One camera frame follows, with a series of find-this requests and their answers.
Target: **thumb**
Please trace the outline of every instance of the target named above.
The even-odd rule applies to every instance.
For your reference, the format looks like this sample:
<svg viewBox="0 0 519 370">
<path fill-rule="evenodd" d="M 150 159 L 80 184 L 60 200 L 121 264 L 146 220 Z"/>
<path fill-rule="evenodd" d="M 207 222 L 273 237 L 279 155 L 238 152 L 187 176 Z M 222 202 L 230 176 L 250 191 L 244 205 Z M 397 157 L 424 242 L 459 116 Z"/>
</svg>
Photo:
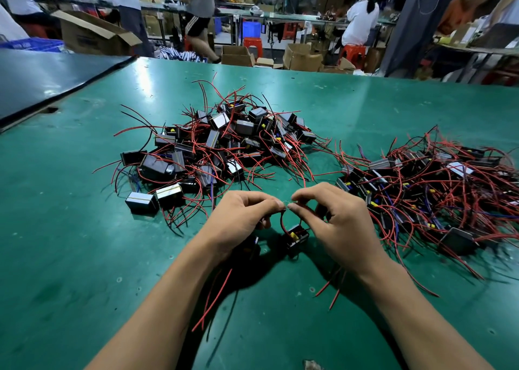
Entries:
<svg viewBox="0 0 519 370">
<path fill-rule="evenodd" d="M 322 232 L 323 228 L 326 227 L 327 223 L 322 221 L 315 213 L 304 206 L 300 206 L 297 203 L 289 203 L 287 206 L 296 216 L 302 219 L 308 224 L 310 229 L 314 231 L 316 236 Z"/>
<path fill-rule="evenodd" d="M 255 222 L 258 222 L 268 214 L 279 213 L 280 211 L 284 210 L 285 205 L 283 202 L 275 199 L 265 199 L 260 203 L 248 206 L 247 209 L 251 211 L 251 214 L 256 220 Z"/>
</svg>

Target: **gray t-shirt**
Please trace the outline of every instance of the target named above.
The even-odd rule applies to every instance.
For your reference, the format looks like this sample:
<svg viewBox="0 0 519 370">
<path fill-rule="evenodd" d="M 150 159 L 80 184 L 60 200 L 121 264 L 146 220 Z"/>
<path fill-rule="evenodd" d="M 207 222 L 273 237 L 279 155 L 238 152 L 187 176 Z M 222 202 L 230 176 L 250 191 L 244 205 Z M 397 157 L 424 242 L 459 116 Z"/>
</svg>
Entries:
<svg viewBox="0 0 519 370">
<path fill-rule="evenodd" d="M 214 0 L 191 0 L 186 9 L 187 12 L 199 18 L 212 18 L 214 15 Z"/>
</svg>

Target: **orange shirt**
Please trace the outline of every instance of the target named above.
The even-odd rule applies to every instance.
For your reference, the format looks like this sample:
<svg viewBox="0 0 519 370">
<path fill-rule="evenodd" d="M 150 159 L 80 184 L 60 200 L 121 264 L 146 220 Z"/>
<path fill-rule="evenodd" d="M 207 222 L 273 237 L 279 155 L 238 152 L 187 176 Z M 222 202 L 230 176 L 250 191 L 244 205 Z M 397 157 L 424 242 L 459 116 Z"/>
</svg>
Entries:
<svg viewBox="0 0 519 370">
<path fill-rule="evenodd" d="M 464 9 L 461 0 L 452 0 L 438 25 L 437 31 L 444 35 L 450 35 L 459 26 L 473 21 L 474 11 L 475 8 Z"/>
</svg>

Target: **green workbench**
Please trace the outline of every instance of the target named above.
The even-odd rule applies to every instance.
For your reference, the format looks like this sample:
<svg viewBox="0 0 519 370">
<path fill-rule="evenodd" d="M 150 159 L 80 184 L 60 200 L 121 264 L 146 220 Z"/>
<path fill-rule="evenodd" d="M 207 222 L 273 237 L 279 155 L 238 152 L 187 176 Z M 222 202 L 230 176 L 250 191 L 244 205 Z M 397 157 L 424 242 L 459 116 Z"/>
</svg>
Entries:
<svg viewBox="0 0 519 370">
<path fill-rule="evenodd" d="M 346 152 L 359 143 L 372 159 L 393 137 L 401 145 L 406 134 L 421 135 L 435 124 L 467 145 L 519 146 L 514 88 L 139 58 L 64 98 L 57 112 L 32 117 L 0 137 L 0 368 L 84 367 L 200 228 L 202 213 L 183 228 L 184 236 L 175 236 L 160 214 L 132 216 L 124 202 L 129 186 L 118 197 L 109 185 L 112 169 L 91 172 L 148 137 L 146 130 L 112 136 L 139 125 L 120 113 L 119 104 L 156 125 L 184 123 L 183 107 L 202 104 L 192 81 L 215 73 L 222 93 L 247 85 L 274 110 L 301 110 L 314 132 L 342 139 Z M 214 91 L 206 90 L 210 104 L 216 102 Z M 337 168 L 324 153 L 309 158 L 314 173 Z M 257 183 L 287 201 L 298 184 L 274 170 L 275 181 Z M 285 224 L 295 222 L 287 213 Z M 278 221 L 273 229 L 281 231 Z M 269 247 L 275 237 L 272 231 L 261 242 L 251 281 L 241 276 L 246 286 L 226 292 L 209 338 L 188 335 L 179 368 L 192 362 L 197 369 L 301 370 L 302 359 L 327 370 L 399 368 L 394 341 L 359 284 L 347 278 L 328 312 L 335 288 L 313 298 L 330 266 L 321 247 L 311 240 L 298 258 L 279 259 Z M 429 300 L 497 370 L 517 368 L 519 341 L 519 253 L 503 248 L 499 258 L 489 252 L 470 258 L 485 281 L 424 249 L 423 256 L 405 259 L 441 296 Z"/>
</svg>

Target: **blue plastic bin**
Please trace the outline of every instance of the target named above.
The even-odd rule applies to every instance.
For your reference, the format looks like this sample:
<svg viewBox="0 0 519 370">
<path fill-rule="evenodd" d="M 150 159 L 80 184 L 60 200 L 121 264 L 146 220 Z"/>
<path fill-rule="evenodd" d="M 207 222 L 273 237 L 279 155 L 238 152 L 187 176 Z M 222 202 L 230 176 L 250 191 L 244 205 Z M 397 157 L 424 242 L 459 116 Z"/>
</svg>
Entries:
<svg viewBox="0 0 519 370">
<path fill-rule="evenodd" d="M 222 32 L 222 19 L 214 18 L 214 35 L 218 35 Z"/>
<path fill-rule="evenodd" d="M 61 53 L 64 46 L 59 39 L 27 38 L 17 41 L 4 42 L 0 44 L 3 49 L 32 50 L 34 52 L 56 52 Z"/>
<path fill-rule="evenodd" d="M 243 38 L 261 38 L 261 23 L 243 22 Z"/>
</svg>

